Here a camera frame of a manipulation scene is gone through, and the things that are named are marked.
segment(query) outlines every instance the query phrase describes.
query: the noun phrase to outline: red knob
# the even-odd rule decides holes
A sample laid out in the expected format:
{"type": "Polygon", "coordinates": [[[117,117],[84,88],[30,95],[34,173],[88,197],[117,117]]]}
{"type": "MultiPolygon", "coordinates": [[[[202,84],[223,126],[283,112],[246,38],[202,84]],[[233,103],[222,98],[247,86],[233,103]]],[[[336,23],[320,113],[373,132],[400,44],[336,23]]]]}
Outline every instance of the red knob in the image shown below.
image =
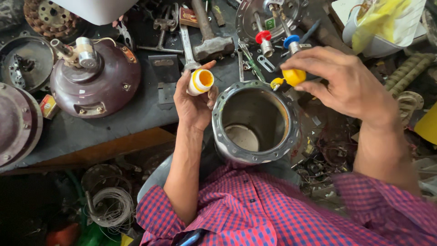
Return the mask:
{"type": "Polygon", "coordinates": [[[270,31],[264,30],[264,31],[260,31],[256,36],[255,36],[255,41],[259,44],[261,44],[263,42],[263,39],[266,39],[267,41],[269,41],[272,38],[272,34],[270,33],[270,31]]]}

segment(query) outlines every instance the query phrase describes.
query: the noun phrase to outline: hammer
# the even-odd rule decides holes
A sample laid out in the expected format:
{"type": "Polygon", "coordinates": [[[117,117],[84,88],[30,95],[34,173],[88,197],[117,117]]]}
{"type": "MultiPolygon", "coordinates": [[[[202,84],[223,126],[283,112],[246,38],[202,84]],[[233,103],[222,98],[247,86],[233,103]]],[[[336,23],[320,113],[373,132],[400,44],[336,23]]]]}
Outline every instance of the hammer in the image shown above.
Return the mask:
{"type": "Polygon", "coordinates": [[[191,0],[191,5],[203,36],[203,42],[193,47],[193,54],[196,60],[221,59],[225,54],[234,53],[235,45],[232,37],[216,37],[212,32],[211,24],[209,23],[202,1],[191,0]]]}

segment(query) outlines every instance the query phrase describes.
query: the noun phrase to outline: shirt sleeve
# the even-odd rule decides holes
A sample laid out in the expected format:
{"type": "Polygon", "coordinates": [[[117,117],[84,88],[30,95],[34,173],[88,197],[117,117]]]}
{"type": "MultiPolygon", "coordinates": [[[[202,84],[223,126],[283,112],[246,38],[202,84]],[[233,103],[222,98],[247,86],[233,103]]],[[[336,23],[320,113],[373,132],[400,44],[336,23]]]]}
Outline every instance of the shirt sleeve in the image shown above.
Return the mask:
{"type": "Polygon", "coordinates": [[[154,185],[137,206],[137,223],[146,231],[141,245],[170,245],[173,237],[185,229],[164,190],[154,185]]]}
{"type": "Polygon", "coordinates": [[[359,174],[333,177],[356,223],[400,245],[437,244],[437,208],[396,186],[359,174]]]}

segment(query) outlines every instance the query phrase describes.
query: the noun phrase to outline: black workbench surface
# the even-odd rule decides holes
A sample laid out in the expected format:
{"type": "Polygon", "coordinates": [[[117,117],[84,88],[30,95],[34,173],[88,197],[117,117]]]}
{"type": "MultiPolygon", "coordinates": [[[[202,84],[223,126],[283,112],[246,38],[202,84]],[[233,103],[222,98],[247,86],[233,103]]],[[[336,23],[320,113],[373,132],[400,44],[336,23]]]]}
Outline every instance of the black workbench surface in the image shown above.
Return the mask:
{"type": "MultiPolygon", "coordinates": [[[[234,27],[236,10],[228,6],[223,0],[217,1],[217,4],[222,11],[226,25],[219,28],[212,12],[209,11],[209,16],[212,17],[212,29],[217,35],[232,36],[237,46],[238,36],[234,27]]],[[[128,27],[137,45],[156,46],[159,31],[153,30],[152,24],[151,20],[129,22],[128,27]]],[[[188,27],[188,31],[191,45],[199,44],[202,39],[200,30],[188,27]]],[[[300,29],[296,29],[295,34],[302,36],[303,32],[300,29]]],[[[165,48],[182,50],[179,33],[173,35],[167,33],[166,38],[165,48]]],[[[260,55],[257,52],[258,48],[258,46],[250,48],[254,59],[260,55]]],[[[284,52],[283,50],[275,49],[275,53],[269,58],[274,65],[279,63],[279,56],[284,52]]],[[[146,129],[177,122],[178,116],[174,106],[168,110],[162,110],[158,107],[158,82],[148,61],[149,55],[166,53],[139,50],[135,54],[142,68],[141,83],[133,99],[122,110],[98,119],[81,119],[71,116],[66,112],[59,112],[52,120],[44,119],[41,139],[33,152],[16,165],[0,168],[0,173],[66,155],[146,129]]],[[[184,55],[179,55],[179,57],[184,63],[184,55]]],[[[261,65],[259,66],[268,82],[280,76],[279,74],[268,73],[261,65]]],[[[215,85],[218,86],[220,91],[225,90],[233,83],[239,81],[238,56],[235,55],[232,58],[228,55],[224,59],[217,61],[217,65],[211,71],[215,77],[215,85]]],[[[250,71],[245,72],[244,75],[246,80],[256,79],[250,71]]]]}

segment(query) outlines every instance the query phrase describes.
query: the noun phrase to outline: workbench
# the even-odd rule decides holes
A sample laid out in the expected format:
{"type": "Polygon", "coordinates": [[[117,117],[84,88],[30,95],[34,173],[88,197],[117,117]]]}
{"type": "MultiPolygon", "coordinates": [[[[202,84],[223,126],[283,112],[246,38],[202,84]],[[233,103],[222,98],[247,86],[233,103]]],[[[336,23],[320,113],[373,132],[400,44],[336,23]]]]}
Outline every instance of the workbench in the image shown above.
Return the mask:
{"type": "MultiPolygon", "coordinates": [[[[209,11],[208,15],[212,17],[212,29],[217,35],[232,36],[236,47],[238,47],[238,36],[235,30],[236,10],[227,5],[223,0],[217,1],[217,5],[222,12],[226,25],[219,28],[213,18],[212,12],[209,11]]],[[[313,8],[317,8],[319,13],[320,10],[324,13],[322,6],[316,2],[312,2],[309,7],[309,13],[312,12],[311,9],[313,8]]],[[[133,20],[128,23],[128,29],[137,45],[156,46],[159,31],[153,30],[152,24],[153,22],[151,20],[146,20],[145,22],[135,22],[135,20],[133,20]]],[[[25,28],[31,31],[31,35],[37,35],[32,32],[29,27],[25,28]]],[[[202,35],[198,28],[188,27],[188,32],[192,46],[201,42],[202,35]]],[[[293,34],[302,36],[304,32],[298,28],[293,31],[293,34]]],[[[164,44],[165,48],[183,49],[178,32],[172,35],[167,32],[166,39],[167,42],[164,44]]],[[[308,43],[317,45],[313,40],[310,40],[308,43]]],[[[254,60],[260,55],[257,52],[258,49],[259,46],[252,46],[250,48],[254,60]]],[[[275,48],[275,53],[268,59],[271,63],[277,65],[281,60],[279,56],[285,51],[286,50],[275,48]]],[[[0,173],[23,167],[30,169],[31,167],[28,166],[34,164],[36,165],[32,168],[41,166],[41,164],[43,164],[44,167],[51,165],[58,166],[59,169],[73,168],[74,165],[81,164],[81,162],[103,161],[113,158],[116,155],[126,154],[174,138],[174,136],[165,131],[165,133],[163,133],[162,129],[156,129],[156,127],[177,122],[178,116],[174,104],[169,109],[162,109],[162,107],[159,106],[158,81],[148,60],[149,55],[163,55],[166,53],[137,50],[135,54],[141,64],[141,83],[135,96],[126,106],[120,111],[104,118],[82,119],[60,111],[52,120],[44,119],[41,138],[32,153],[14,166],[1,167],[0,173]],[[111,145],[102,145],[111,142],[113,143],[111,145]],[[74,155],[74,153],[78,151],[82,153],[80,155],[74,155]]],[[[178,56],[184,63],[184,55],[178,56]]],[[[281,76],[280,72],[278,74],[269,73],[261,65],[259,66],[267,82],[281,76]]],[[[218,60],[216,66],[211,69],[211,72],[215,77],[215,85],[218,86],[220,91],[238,82],[237,55],[235,55],[235,57],[228,55],[224,59],[218,60]]],[[[246,80],[256,79],[251,71],[246,71],[244,76],[246,80]]]]}

